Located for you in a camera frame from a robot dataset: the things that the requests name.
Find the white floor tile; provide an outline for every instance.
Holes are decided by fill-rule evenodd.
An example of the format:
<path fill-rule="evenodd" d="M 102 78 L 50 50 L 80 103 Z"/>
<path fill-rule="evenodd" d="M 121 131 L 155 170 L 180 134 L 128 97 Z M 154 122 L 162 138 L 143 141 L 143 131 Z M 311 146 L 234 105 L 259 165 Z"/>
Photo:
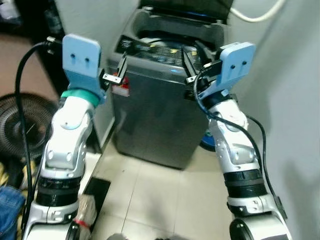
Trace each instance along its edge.
<path fill-rule="evenodd" d="M 198 146 L 184 172 L 221 172 L 216 153 Z"/>
<path fill-rule="evenodd" d="M 152 163 L 142 164 L 126 219 L 173 232 L 180 173 Z"/>
<path fill-rule="evenodd" d="M 125 220 L 123 230 L 129 240 L 155 240 L 156 238 L 169 238 L 172 232 L 162 231 L 148 225 Z"/>
<path fill-rule="evenodd" d="M 125 161 L 125 156 L 119 154 L 110 141 L 93 172 L 94 176 L 112 181 Z"/>
<path fill-rule="evenodd" d="M 141 161 L 123 157 L 117 169 L 104 171 L 111 177 L 111 185 L 104 200 L 102 210 L 112 216 L 125 218 L 138 177 Z"/>
<path fill-rule="evenodd" d="M 91 239 L 107 240 L 114 233 L 121 233 L 124 222 L 123 218 L 106 215 L 104 212 L 101 212 L 94 226 Z"/>
<path fill-rule="evenodd" d="M 231 215 L 222 173 L 184 172 L 174 232 L 193 240 L 227 240 Z"/>

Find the blue jeans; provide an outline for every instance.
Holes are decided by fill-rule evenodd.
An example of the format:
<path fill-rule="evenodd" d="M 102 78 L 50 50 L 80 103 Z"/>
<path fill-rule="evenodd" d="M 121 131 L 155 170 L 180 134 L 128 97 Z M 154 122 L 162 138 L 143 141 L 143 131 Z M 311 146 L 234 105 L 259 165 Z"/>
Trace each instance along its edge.
<path fill-rule="evenodd" d="M 21 192 L 10 186 L 0 187 L 0 240 L 15 240 L 18 214 L 25 203 Z"/>

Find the white wall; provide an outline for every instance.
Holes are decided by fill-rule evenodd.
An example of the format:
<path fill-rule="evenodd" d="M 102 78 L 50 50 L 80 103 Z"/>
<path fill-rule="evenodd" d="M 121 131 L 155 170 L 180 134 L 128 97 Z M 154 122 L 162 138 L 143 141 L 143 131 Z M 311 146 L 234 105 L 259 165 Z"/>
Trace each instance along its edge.
<path fill-rule="evenodd" d="M 263 34 L 232 17 L 233 39 L 248 34 L 258 44 L 249 76 L 234 90 L 266 128 L 269 175 L 294 240 L 320 239 L 319 9 L 319 0 L 288 0 Z M 260 137 L 257 128 L 250 131 Z"/>
<path fill-rule="evenodd" d="M 137 1 L 127 0 L 56 0 L 62 25 L 67 34 L 74 33 L 97 40 L 102 49 L 101 67 L 107 70 L 107 55 L 121 33 Z M 114 121 L 112 98 L 96 109 L 94 127 L 104 142 Z"/>
<path fill-rule="evenodd" d="M 259 17 L 267 12 L 277 0 L 234 0 L 232 7 L 248 17 Z M 239 20 L 229 14 L 228 24 L 231 26 L 229 42 L 251 42 L 256 45 L 262 41 L 273 20 L 269 19 L 255 24 Z"/>

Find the plastic bag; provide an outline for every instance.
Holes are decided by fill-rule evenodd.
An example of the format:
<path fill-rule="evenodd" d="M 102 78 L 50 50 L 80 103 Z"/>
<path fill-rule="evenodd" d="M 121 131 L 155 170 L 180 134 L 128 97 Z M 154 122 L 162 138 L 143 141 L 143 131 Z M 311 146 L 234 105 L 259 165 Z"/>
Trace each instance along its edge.
<path fill-rule="evenodd" d="M 79 197 L 78 214 L 74 221 L 80 225 L 80 239 L 91 238 L 90 226 L 94 224 L 97 217 L 96 201 L 92 195 L 81 195 Z"/>

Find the metal bracket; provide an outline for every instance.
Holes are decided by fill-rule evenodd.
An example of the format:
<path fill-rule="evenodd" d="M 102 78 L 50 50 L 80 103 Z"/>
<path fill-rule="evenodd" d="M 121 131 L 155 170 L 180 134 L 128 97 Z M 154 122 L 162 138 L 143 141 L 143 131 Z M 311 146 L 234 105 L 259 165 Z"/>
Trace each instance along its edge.
<path fill-rule="evenodd" d="M 196 51 L 201 59 L 203 65 L 211 63 L 215 60 L 214 55 L 211 53 L 210 49 L 204 45 L 201 41 L 194 41 Z"/>
<path fill-rule="evenodd" d="M 181 55 L 182 64 L 185 69 L 185 73 L 188 76 L 185 79 L 185 84 L 189 85 L 195 81 L 196 76 L 197 76 L 197 71 L 196 71 L 194 65 L 192 64 L 191 59 L 189 58 L 188 54 L 186 53 L 184 47 L 182 47 L 181 52 L 182 52 L 182 55 Z"/>
<path fill-rule="evenodd" d="M 128 62 L 127 62 L 127 53 L 125 52 L 122 55 L 121 61 L 118 64 L 117 67 L 117 76 L 105 73 L 102 77 L 103 80 L 111 83 L 111 84 L 115 84 L 115 85 L 121 85 L 126 72 L 127 72 L 127 68 L 128 68 Z"/>

